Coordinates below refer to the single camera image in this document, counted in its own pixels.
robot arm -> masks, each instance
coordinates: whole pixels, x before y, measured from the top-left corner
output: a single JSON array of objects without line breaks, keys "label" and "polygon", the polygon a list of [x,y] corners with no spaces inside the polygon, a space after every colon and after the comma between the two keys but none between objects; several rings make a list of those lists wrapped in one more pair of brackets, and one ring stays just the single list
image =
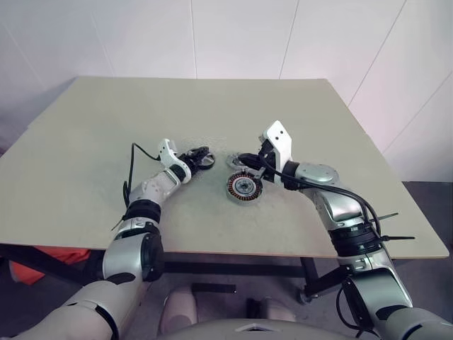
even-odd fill
[{"label": "robot arm", "polygon": [[383,243],[391,238],[381,237],[367,216],[369,209],[379,226],[371,206],[348,191],[330,166],[292,161],[292,140],[279,121],[260,141],[258,155],[242,154],[239,160],[264,179],[300,191],[313,202],[344,269],[342,289],[357,330],[374,330],[384,340],[451,339],[453,325],[413,308]]},{"label": "robot arm", "polygon": [[161,206],[199,170],[215,162],[207,147],[176,156],[170,140],[159,145],[165,167],[129,193],[128,205],[114,240],[105,252],[104,280],[84,286],[38,325],[15,339],[121,339],[152,281],[164,269],[158,229]]}]

white wall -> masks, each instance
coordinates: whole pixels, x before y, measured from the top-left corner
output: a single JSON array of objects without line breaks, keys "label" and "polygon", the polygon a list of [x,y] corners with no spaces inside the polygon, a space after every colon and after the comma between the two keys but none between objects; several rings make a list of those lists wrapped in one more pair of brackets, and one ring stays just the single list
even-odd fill
[{"label": "white wall", "polygon": [[453,181],[452,0],[0,0],[0,150],[77,75],[327,78],[402,180]]}]

orange object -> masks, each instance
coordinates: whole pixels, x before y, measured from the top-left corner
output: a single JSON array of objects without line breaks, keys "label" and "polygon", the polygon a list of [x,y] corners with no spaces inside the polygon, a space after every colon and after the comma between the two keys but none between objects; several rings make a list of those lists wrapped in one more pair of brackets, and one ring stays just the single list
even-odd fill
[{"label": "orange object", "polygon": [[[88,249],[65,248],[62,246],[37,246],[36,249],[39,249],[66,264],[75,264],[76,262],[86,260],[90,255]],[[9,268],[11,270],[11,275],[17,282],[23,282],[27,285],[34,284],[45,275],[13,261],[10,261]]]}]

beige tabletop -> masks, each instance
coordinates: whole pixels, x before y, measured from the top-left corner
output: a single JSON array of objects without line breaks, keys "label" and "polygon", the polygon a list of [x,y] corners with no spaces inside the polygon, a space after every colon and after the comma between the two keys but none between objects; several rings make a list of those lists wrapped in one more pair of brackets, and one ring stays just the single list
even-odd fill
[{"label": "beige tabletop", "polygon": [[[208,145],[217,157],[163,206],[166,251],[276,256],[336,255],[312,203],[265,184],[260,202],[227,199],[232,152],[257,152],[274,120],[292,136],[298,162],[328,164],[367,199],[394,258],[448,255],[425,216],[326,80],[192,80],[81,77],[0,158],[0,243],[106,248],[125,212],[130,145],[156,154]],[[137,154],[134,183],[160,163]]]}]

black cable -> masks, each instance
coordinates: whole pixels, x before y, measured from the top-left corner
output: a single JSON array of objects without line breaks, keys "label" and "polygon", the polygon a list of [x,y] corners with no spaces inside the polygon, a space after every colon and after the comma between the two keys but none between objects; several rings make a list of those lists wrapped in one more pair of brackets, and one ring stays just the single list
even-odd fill
[{"label": "black cable", "polygon": [[340,290],[338,291],[337,298],[336,298],[337,313],[338,313],[338,317],[340,318],[341,322],[347,328],[351,328],[351,329],[354,329],[355,331],[357,331],[357,334],[355,335],[356,338],[361,336],[363,334],[363,332],[367,332],[367,333],[373,334],[373,335],[375,335],[375,336],[377,336],[379,338],[379,335],[377,335],[377,333],[375,331],[369,331],[367,329],[362,329],[362,328],[358,327],[356,324],[350,324],[349,322],[346,321],[346,319],[344,318],[343,314],[341,314],[341,309],[340,309],[340,295],[341,295],[342,291],[343,291],[343,287],[340,288]]},{"label": "black cable", "polygon": [[373,207],[364,198],[360,197],[358,194],[353,193],[352,191],[349,191],[346,189],[337,188],[335,186],[323,186],[320,184],[315,184],[312,182],[305,181],[304,179],[295,178],[293,176],[282,174],[281,172],[279,172],[277,169],[275,169],[273,166],[271,166],[268,163],[268,161],[266,160],[266,158],[264,157],[264,155],[261,152],[258,153],[258,156],[260,157],[261,163],[264,165],[264,167],[267,170],[271,171],[272,173],[274,173],[277,176],[280,176],[282,179],[287,179],[288,181],[293,181],[293,182],[296,182],[299,184],[303,184],[306,188],[318,188],[321,190],[330,191],[332,193],[337,193],[337,194],[340,194],[343,196],[347,196],[349,198],[352,198],[353,200],[356,200],[360,204],[360,207],[362,208],[365,223],[366,224],[371,223],[369,221],[368,214],[367,214],[367,209],[368,209],[369,212],[371,213],[371,215],[374,219],[374,223],[376,225],[376,229],[373,229],[373,230],[376,233],[376,235],[378,236],[378,238],[381,237],[381,224],[379,223],[379,219],[377,217],[376,212],[374,211]]},{"label": "black cable", "polygon": [[137,143],[132,143],[131,145],[131,152],[130,152],[130,167],[129,167],[129,178],[128,182],[124,182],[122,185],[122,197],[125,200],[126,208],[129,205],[129,194],[132,190],[132,173],[134,172],[134,147],[137,147],[141,152],[147,155],[149,158],[153,159],[154,161],[160,161],[161,157],[154,157],[150,155],[148,152],[144,151],[142,147],[140,147]]},{"label": "black cable", "polygon": [[349,322],[346,321],[346,319],[343,317],[343,314],[341,314],[341,309],[340,309],[340,295],[341,295],[341,292],[343,291],[343,287],[340,288],[340,290],[338,291],[337,293],[337,298],[336,298],[336,307],[337,307],[337,313],[338,313],[338,317],[340,318],[341,322],[347,327],[347,328],[351,328],[351,329],[355,329],[356,331],[361,331],[362,329],[360,327],[358,327],[357,325],[354,325],[354,324],[350,324]]}]

